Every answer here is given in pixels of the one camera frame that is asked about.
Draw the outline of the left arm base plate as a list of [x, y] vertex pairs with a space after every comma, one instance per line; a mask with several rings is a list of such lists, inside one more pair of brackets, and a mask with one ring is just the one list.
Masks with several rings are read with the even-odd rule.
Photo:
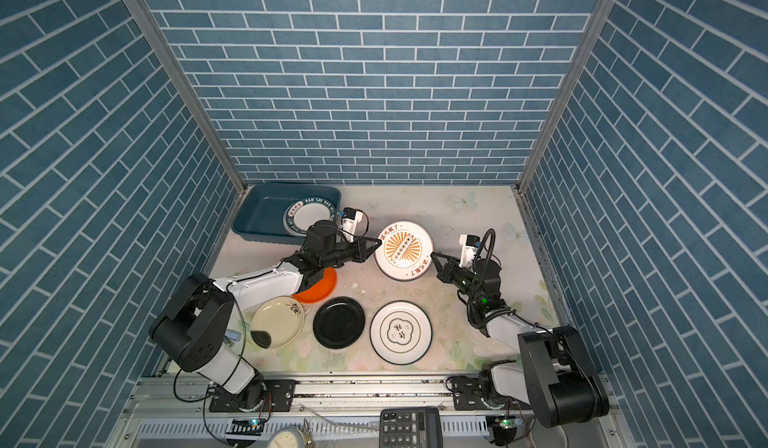
[[208, 390], [209, 410], [214, 413], [288, 412], [297, 382], [290, 379], [252, 381], [243, 391], [232, 394], [219, 385]]

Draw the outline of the white plate teal lettered rim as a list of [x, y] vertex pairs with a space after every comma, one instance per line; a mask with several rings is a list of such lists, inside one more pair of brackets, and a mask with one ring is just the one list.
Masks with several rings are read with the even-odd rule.
[[291, 204], [284, 213], [283, 227], [293, 237], [305, 237], [318, 221], [332, 220], [336, 206], [322, 197], [306, 197]]

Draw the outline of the white plate cloud outline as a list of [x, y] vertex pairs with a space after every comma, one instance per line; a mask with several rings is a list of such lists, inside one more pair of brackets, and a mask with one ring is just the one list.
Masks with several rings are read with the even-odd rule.
[[421, 360], [428, 352], [433, 328], [426, 312], [407, 301], [381, 307], [370, 325], [370, 341], [385, 362], [405, 366]]

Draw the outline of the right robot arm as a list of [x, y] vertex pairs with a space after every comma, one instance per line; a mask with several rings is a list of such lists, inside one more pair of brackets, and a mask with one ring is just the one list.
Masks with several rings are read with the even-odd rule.
[[464, 262], [437, 252], [431, 258], [437, 279], [457, 289], [469, 325], [520, 356], [483, 366], [478, 396], [486, 405], [521, 402], [546, 428], [609, 413], [608, 395], [575, 328], [529, 321], [507, 305], [500, 297], [501, 268], [493, 258]]

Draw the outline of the black round plate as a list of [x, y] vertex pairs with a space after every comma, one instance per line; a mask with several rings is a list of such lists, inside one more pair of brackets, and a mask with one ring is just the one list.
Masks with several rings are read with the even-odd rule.
[[365, 328], [365, 313], [359, 302], [350, 297], [336, 297], [324, 303], [313, 320], [316, 340], [332, 350], [354, 344]]

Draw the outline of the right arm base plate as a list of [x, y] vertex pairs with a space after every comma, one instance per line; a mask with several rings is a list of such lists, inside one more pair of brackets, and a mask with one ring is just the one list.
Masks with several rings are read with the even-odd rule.
[[459, 411], [531, 409], [521, 400], [497, 393], [487, 377], [453, 375], [444, 380], [444, 386], [451, 394], [454, 408]]

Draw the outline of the white plate orange sunburst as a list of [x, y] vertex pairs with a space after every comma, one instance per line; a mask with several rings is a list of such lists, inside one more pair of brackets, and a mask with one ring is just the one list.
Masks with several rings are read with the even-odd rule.
[[414, 281], [432, 265], [434, 243], [427, 230], [412, 221], [394, 222], [378, 235], [381, 246], [374, 258], [388, 278], [398, 282]]

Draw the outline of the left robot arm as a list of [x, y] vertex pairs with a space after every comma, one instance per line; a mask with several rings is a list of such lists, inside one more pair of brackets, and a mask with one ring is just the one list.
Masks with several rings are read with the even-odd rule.
[[353, 235], [330, 220], [312, 225], [294, 254], [277, 265], [235, 278], [195, 273], [185, 279], [149, 329], [149, 338], [181, 370], [198, 373], [253, 407], [265, 391], [263, 377], [224, 342], [233, 312], [241, 315], [318, 283], [327, 268], [363, 263], [380, 248], [378, 238]]

